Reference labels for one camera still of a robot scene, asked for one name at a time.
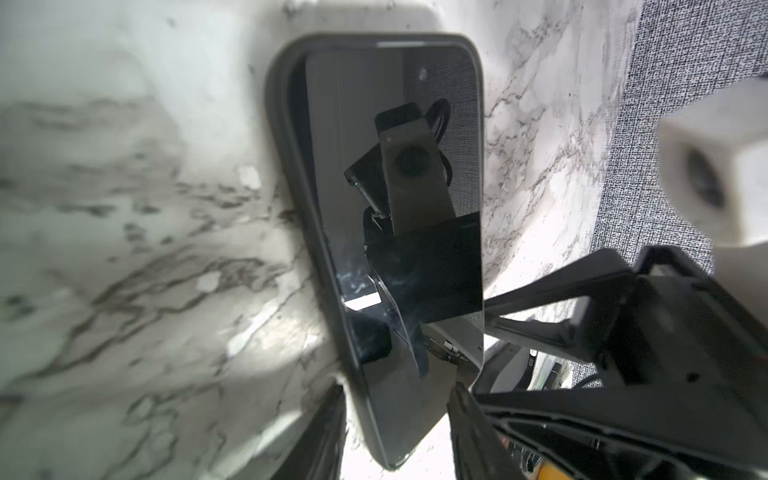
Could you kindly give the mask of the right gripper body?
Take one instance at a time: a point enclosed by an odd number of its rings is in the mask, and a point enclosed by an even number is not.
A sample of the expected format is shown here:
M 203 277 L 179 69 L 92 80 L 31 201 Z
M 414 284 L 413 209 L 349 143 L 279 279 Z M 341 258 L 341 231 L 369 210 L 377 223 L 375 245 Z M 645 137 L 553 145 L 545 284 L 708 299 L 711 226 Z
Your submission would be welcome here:
M 767 330 L 680 248 L 590 256 L 610 305 L 590 418 L 625 432 L 764 432 Z

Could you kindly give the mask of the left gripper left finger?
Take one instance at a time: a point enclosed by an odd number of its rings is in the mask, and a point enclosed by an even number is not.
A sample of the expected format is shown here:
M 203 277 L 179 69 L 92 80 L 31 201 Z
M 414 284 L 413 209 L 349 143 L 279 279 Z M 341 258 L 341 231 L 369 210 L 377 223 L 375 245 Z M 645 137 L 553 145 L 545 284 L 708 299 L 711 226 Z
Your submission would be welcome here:
M 304 433 L 272 479 L 339 479 L 347 436 L 346 420 L 345 391 L 336 383 L 323 396 Z

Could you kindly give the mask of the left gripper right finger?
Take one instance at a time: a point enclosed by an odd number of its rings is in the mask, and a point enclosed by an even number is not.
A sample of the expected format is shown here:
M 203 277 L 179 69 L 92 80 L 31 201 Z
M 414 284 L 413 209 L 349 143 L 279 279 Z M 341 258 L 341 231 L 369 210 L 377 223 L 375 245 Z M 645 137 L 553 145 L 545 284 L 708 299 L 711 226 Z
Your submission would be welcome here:
M 447 411 L 457 479 L 525 479 L 463 384 L 451 390 Z

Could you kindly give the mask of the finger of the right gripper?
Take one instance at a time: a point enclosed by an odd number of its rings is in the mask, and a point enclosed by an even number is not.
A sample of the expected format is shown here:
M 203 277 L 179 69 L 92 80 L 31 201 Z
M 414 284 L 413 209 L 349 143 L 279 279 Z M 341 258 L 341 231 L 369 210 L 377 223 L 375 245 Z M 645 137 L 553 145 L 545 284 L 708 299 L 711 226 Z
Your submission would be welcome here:
M 593 363 L 614 328 L 635 274 L 616 251 L 601 249 L 524 287 L 484 302 L 485 333 L 559 358 Z M 550 304 L 585 299 L 581 315 L 560 322 L 508 316 Z
M 475 396 L 488 422 L 576 479 L 764 479 L 767 430 L 707 384 Z

